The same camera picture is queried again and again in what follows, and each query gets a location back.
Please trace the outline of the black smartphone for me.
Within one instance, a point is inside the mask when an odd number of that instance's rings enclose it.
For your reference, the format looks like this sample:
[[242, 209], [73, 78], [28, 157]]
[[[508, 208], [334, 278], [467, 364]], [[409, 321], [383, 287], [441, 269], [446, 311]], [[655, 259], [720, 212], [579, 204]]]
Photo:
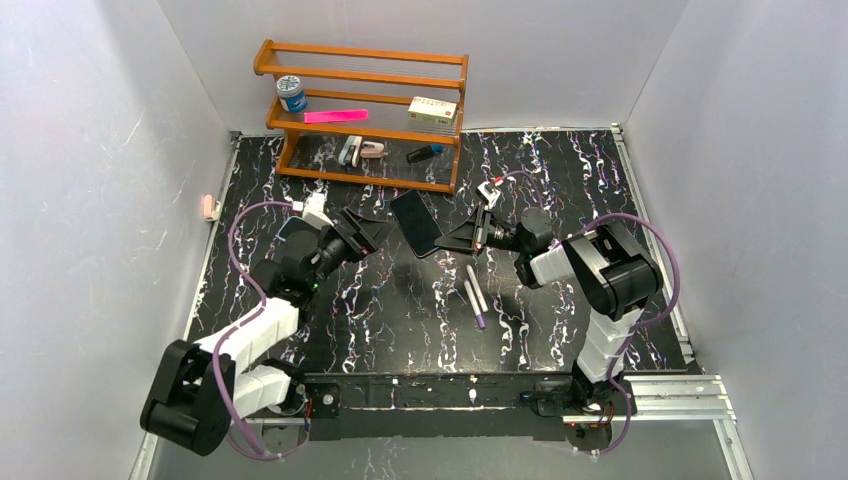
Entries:
[[442, 231], [417, 191], [391, 200], [389, 209], [416, 258], [426, 258], [438, 250], [435, 241]]

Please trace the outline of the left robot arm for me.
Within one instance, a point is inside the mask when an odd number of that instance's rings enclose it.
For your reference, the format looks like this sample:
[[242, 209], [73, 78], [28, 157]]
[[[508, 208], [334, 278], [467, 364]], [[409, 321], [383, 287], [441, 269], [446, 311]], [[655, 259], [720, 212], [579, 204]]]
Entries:
[[200, 456], [213, 453], [237, 429], [246, 442], [240, 449], [244, 456], [280, 459], [246, 419], [284, 404], [294, 371], [257, 361], [300, 329], [302, 310], [331, 274], [375, 253], [390, 231], [389, 223], [348, 208], [333, 221], [322, 208], [301, 205], [285, 222], [274, 258], [245, 271], [232, 254], [239, 276], [258, 292], [258, 304], [214, 334], [195, 342], [178, 339], [165, 348], [141, 410], [141, 429]]

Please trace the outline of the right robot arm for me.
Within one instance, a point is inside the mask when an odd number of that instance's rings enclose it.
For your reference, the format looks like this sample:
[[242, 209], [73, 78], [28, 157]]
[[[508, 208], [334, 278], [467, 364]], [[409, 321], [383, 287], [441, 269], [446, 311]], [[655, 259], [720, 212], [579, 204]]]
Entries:
[[478, 255], [484, 248], [517, 253], [516, 274], [538, 289], [576, 279], [589, 306], [584, 345], [564, 385], [536, 386], [524, 402], [583, 410], [605, 406], [621, 386], [623, 355], [647, 304], [663, 287], [660, 267], [620, 223], [600, 222], [564, 240], [555, 240], [552, 219], [536, 207], [515, 224], [478, 207], [462, 224], [435, 239], [437, 248]]

